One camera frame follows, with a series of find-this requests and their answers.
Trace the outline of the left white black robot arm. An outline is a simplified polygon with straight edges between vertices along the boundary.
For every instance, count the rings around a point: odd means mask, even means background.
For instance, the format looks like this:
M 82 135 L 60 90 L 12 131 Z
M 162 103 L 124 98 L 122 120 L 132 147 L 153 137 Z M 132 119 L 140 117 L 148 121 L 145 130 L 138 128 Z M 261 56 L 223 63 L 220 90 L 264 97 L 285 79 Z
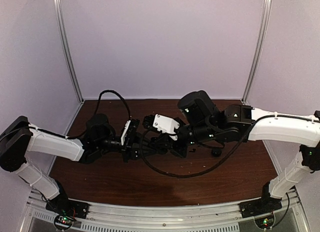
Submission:
M 105 114 L 95 114 L 86 122 L 84 134 L 69 137 L 40 129 L 27 117 L 18 117 L 0 137 L 0 166 L 13 172 L 38 190 L 48 210 L 61 215 L 86 217 L 87 203 L 70 200 L 63 186 L 49 177 L 26 156 L 27 152 L 41 152 L 90 164 L 109 152 L 119 152 L 124 162 L 141 156 L 164 153 L 154 139 L 144 139 L 137 132 L 139 120 L 128 120 L 118 136 Z

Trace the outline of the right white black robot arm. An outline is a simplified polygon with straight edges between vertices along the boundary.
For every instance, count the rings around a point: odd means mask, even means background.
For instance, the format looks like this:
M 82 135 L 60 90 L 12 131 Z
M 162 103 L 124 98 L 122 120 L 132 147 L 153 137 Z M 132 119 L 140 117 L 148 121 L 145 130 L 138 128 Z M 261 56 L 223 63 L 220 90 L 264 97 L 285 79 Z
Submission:
M 219 144 L 219 147 L 212 148 L 213 155 L 219 155 L 228 142 L 240 145 L 247 141 L 274 140 L 299 145 L 294 160 L 263 186 L 261 197 L 240 204 L 243 217 L 281 209 L 285 194 L 307 173 L 320 168 L 319 111 L 298 116 L 248 105 L 230 105 L 220 111 L 203 90 L 188 93 L 177 106 L 186 122 L 160 114 L 146 116 L 143 120 L 144 128 L 160 133 L 150 142 L 158 152 L 171 151 L 176 156 L 185 157 L 190 145 L 203 146 L 208 141 Z

